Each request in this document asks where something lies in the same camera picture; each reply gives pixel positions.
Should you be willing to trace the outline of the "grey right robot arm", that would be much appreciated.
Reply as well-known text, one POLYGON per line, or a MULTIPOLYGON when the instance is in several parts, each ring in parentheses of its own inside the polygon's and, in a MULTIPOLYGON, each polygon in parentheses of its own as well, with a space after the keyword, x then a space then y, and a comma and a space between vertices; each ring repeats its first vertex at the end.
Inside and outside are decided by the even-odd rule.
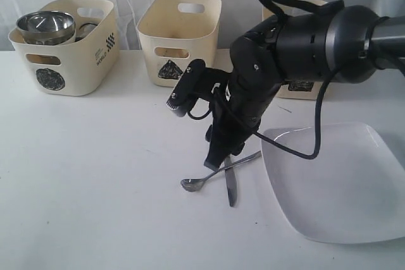
POLYGON ((258 134, 261 117, 279 88, 294 81, 321 82, 315 104, 314 159, 321 144, 321 105, 332 82, 361 83, 377 70, 404 70, 404 18, 381 17, 350 6, 331 15, 268 18, 230 46, 233 70, 215 89, 205 166, 218 169, 258 134))

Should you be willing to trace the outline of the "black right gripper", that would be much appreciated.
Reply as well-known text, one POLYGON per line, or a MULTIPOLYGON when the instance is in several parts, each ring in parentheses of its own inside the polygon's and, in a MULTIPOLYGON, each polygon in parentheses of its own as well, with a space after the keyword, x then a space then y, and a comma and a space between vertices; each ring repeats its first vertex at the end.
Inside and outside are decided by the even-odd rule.
POLYGON ((268 18, 230 45, 233 70, 224 89, 214 95, 213 123, 204 166, 218 169, 227 156, 238 156, 245 141, 257 132, 261 117, 284 81, 275 47, 282 26, 268 18))

